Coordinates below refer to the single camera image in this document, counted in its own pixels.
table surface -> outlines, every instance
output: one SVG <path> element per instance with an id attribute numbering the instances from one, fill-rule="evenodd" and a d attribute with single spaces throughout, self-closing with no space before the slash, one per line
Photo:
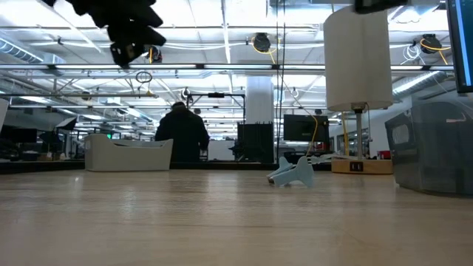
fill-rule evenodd
<path id="1" fill-rule="evenodd" d="M 473 200 L 391 176 L 57 171 L 0 176 L 0 265 L 472 265 Z"/>

dark jacket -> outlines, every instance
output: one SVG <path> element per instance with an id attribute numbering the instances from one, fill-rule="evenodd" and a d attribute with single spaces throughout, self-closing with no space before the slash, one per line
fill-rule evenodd
<path id="1" fill-rule="evenodd" d="M 209 136 L 200 116 L 179 108 L 161 119 L 154 139 L 173 139 L 171 161 L 192 163 L 199 161 L 200 150 L 208 148 Z"/>

wooden block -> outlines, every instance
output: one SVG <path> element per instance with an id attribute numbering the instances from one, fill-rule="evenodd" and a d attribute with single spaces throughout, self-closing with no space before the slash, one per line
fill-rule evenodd
<path id="1" fill-rule="evenodd" d="M 392 161 L 332 160 L 332 172 L 340 174 L 392 174 Z"/>

light blue plastic piece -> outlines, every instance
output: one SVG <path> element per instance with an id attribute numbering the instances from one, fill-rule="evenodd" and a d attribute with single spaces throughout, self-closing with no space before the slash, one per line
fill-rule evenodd
<path id="1" fill-rule="evenodd" d="M 287 171 L 289 169 L 291 169 L 293 167 L 293 164 L 292 163 L 289 163 L 287 160 L 286 160 L 286 157 L 280 157 L 279 158 L 279 168 L 277 170 L 275 170 L 274 172 L 272 172 L 271 174 L 267 175 L 266 177 L 273 177 L 277 174 L 280 174 L 284 171 Z"/>
<path id="2" fill-rule="evenodd" d="M 313 188 L 313 168 L 306 156 L 302 156 L 294 169 L 273 176 L 274 185 L 282 186 L 293 181 L 301 181 L 308 188 Z"/>

red object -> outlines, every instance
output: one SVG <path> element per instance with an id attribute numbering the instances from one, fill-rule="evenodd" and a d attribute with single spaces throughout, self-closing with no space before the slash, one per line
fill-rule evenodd
<path id="1" fill-rule="evenodd" d="M 391 151 L 378 151 L 378 158 L 380 160 L 391 160 Z"/>

